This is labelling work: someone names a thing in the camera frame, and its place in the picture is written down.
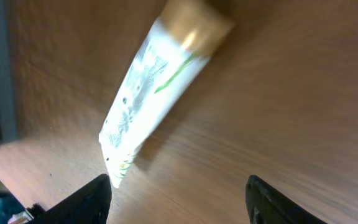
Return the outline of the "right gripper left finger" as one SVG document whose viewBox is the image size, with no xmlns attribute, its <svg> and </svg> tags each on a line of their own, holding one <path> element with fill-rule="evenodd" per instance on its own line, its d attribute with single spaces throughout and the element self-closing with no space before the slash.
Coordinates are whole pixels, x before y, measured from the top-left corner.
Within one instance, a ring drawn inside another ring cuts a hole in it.
<svg viewBox="0 0 358 224">
<path fill-rule="evenodd" d="M 112 190 L 110 178 L 101 174 L 51 209 L 34 217 L 31 223 L 106 224 Z"/>
</svg>

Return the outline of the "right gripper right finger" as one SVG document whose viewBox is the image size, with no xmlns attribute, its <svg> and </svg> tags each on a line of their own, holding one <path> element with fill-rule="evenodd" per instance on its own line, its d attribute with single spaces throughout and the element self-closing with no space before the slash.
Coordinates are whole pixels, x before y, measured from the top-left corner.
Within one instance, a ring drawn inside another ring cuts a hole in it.
<svg viewBox="0 0 358 224">
<path fill-rule="evenodd" d="M 248 178 L 246 208 L 251 224 L 326 224 L 257 175 Z"/>
</svg>

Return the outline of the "white tube gold cap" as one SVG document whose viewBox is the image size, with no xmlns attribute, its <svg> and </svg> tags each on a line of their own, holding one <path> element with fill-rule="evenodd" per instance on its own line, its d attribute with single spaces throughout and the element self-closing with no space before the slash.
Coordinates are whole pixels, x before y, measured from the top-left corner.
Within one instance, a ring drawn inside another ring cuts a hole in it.
<svg viewBox="0 0 358 224">
<path fill-rule="evenodd" d="M 168 1 L 137 51 L 99 133 L 119 188 L 143 142 L 162 122 L 233 27 L 203 1 Z"/>
</svg>

